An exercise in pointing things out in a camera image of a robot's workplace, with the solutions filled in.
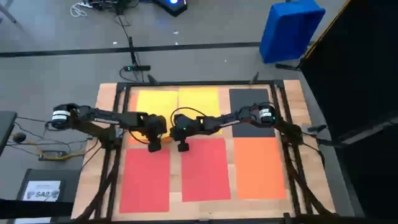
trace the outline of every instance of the white label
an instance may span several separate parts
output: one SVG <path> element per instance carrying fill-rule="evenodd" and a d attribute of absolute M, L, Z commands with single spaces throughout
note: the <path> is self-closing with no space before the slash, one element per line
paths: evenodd
<path fill-rule="evenodd" d="M 221 124 L 220 127 L 225 127 L 225 126 L 229 126 L 229 125 L 232 125 L 232 124 L 238 124 L 238 123 L 240 123 L 240 121 L 231 121 L 231 122 L 226 123 L 226 124 Z"/>
<path fill-rule="evenodd" d="M 272 113 L 269 112 L 269 109 L 260 110 L 260 118 L 264 116 L 272 116 Z"/>
<path fill-rule="evenodd" d="M 119 124 L 119 121 L 111 121 L 111 120 L 101 119 L 101 118 L 94 118 L 94 121 L 108 123 L 108 124 Z"/>
<path fill-rule="evenodd" d="M 67 115 L 67 116 L 70 116 L 70 112 L 67 112 L 67 111 L 54 111 L 52 114 L 53 115 Z"/>
<path fill-rule="evenodd" d="M 64 119 L 64 120 L 66 120 L 67 117 L 65 115 L 55 115 L 55 116 L 52 116 L 52 119 L 53 120 L 55 120 L 55 119 Z"/>

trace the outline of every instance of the blue plastic bin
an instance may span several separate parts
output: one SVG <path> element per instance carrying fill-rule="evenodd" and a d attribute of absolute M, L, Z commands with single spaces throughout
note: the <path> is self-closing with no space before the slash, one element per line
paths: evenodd
<path fill-rule="evenodd" d="M 323 15 L 314 0 L 273 5 L 260 44 L 264 63 L 300 58 Z"/>

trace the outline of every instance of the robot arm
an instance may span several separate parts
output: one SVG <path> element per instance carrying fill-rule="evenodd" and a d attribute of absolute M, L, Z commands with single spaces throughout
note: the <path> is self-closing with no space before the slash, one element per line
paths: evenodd
<path fill-rule="evenodd" d="M 128 131 L 140 132 L 149 140 L 150 152 L 160 150 L 158 135 L 167 132 L 166 120 L 163 116 L 143 112 L 115 113 L 73 103 L 56 106 L 53 109 L 51 125 L 57 130 L 76 129 L 98 137 L 104 147 L 116 141 L 117 136 L 113 128 L 102 128 L 93 124 L 92 121 L 115 124 Z"/>
<path fill-rule="evenodd" d="M 281 133 L 285 141 L 292 144 L 302 144 L 302 132 L 299 126 L 289 124 L 283 119 L 278 119 L 275 109 L 269 103 L 253 104 L 252 106 L 242 107 L 239 111 L 224 114 L 219 117 L 197 116 L 190 119 L 183 114 L 174 116 L 175 126 L 170 129 L 170 136 L 175 141 L 180 141 L 178 151 L 189 150 L 185 139 L 197 134 L 211 135 L 227 126 L 249 123 L 258 128 L 276 128 Z"/>

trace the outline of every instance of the gray floor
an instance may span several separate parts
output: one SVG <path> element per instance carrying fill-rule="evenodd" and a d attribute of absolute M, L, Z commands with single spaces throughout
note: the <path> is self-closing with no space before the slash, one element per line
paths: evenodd
<path fill-rule="evenodd" d="M 7 18 L 1 21 L 0 52 L 127 46 L 123 30 L 114 23 L 112 13 L 85 9 L 87 17 L 75 18 L 69 9 L 76 2 L 35 0 L 27 4 L 24 0 L 0 0 L 18 20 L 18 24 Z M 177 18 L 153 4 L 142 3 L 126 13 L 126 19 L 132 24 L 127 27 L 127 32 L 133 36 L 136 46 L 257 42 L 275 2 L 282 1 L 229 0 L 226 4 L 224 1 L 190 0 L 188 10 Z M 334 18 L 344 0 L 317 2 L 326 9 L 326 15 L 314 40 Z M 151 65 L 150 73 L 160 81 L 248 80 L 256 72 L 265 80 L 301 79 L 313 124 L 324 123 L 302 74 L 264 65 L 257 47 L 142 52 L 139 56 L 141 64 Z M 0 58 L 0 110 L 13 110 L 20 116 L 48 120 L 52 108 L 60 103 L 94 105 L 99 84 L 122 81 L 118 70 L 129 62 L 129 54 Z M 41 134 L 44 130 L 40 123 L 18 122 L 35 133 Z M 74 141 L 85 136 L 76 131 L 65 131 L 46 137 Z M 65 147 L 51 149 L 66 150 Z M 326 157 L 326 174 L 337 212 L 352 215 L 336 154 L 333 148 L 322 147 L 321 150 Z M 0 198 L 16 197 L 28 168 L 79 169 L 81 163 L 81 158 L 67 162 L 38 162 L 34 156 L 7 147 L 0 157 Z"/>

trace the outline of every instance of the wooden board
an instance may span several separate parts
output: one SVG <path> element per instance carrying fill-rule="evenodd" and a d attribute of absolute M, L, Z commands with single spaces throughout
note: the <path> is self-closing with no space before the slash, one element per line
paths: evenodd
<path fill-rule="evenodd" d="M 293 121 L 297 125 L 309 125 L 310 117 L 308 115 L 307 106 L 302 93 L 300 81 L 285 80 L 285 89 L 290 106 L 290 112 Z M 137 98 L 139 90 L 175 90 L 183 88 L 184 86 L 167 86 L 167 87 L 139 87 L 132 88 L 130 94 L 131 98 Z M 270 102 L 273 103 L 271 88 L 269 85 L 226 85 L 218 86 L 218 93 L 220 99 L 221 114 L 230 113 L 229 106 L 229 89 L 230 88 L 262 88 L 267 89 L 269 93 Z M 116 92 L 115 83 L 101 84 L 98 92 L 96 107 L 103 110 L 112 110 L 113 100 Z M 277 92 L 278 102 L 283 108 L 280 93 Z M 275 218 L 282 217 L 283 213 L 289 212 L 294 215 L 293 205 L 290 198 L 289 182 L 284 168 L 284 186 L 286 190 L 286 199 L 279 200 L 240 200 L 236 191 L 236 169 L 234 164 L 233 138 L 232 128 L 227 127 L 223 129 L 222 135 L 216 134 L 212 136 L 200 136 L 201 138 L 224 138 L 227 151 L 229 187 L 231 189 L 231 200 L 207 201 L 207 202 L 182 202 L 181 193 L 181 154 L 177 151 L 177 143 L 171 142 L 164 147 L 168 147 L 171 151 L 171 165 L 170 165 L 170 210 L 163 213 L 119 213 L 119 202 L 121 199 L 121 186 L 123 181 L 124 170 L 124 156 L 126 150 L 132 147 L 129 146 L 129 136 L 126 135 L 123 141 L 123 149 L 121 156 L 121 163 L 119 166 L 118 184 L 116 187 L 116 197 L 114 204 L 114 211 L 112 220 L 197 220 L 197 219 L 228 219 L 228 218 Z M 314 139 L 305 136 L 304 141 L 316 147 Z M 282 158 L 282 147 L 279 143 L 279 151 L 282 165 L 284 160 Z M 85 156 L 85 161 L 91 156 L 89 153 Z M 303 167 L 307 179 L 308 186 L 321 201 L 324 206 L 334 212 L 333 201 L 331 199 L 328 182 L 325 172 L 323 170 L 321 159 L 317 152 L 306 146 L 300 146 L 300 153 L 302 156 Z M 94 159 L 88 163 L 82 170 L 80 175 L 80 182 L 76 194 L 75 205 L 73 208 L 72 218 L 79 216 L 86 206 L 91 202 L 95 195 L 98 184 L 100 182 L 101 169 L 103 166 L 104 150 L 100 150 Z M 107 192 L 104 196 L 103 213 L 105 216 L 106 207 L 108 205 Z M 303 209 L 303 200 L 300 198 L 300 203 Z"/>

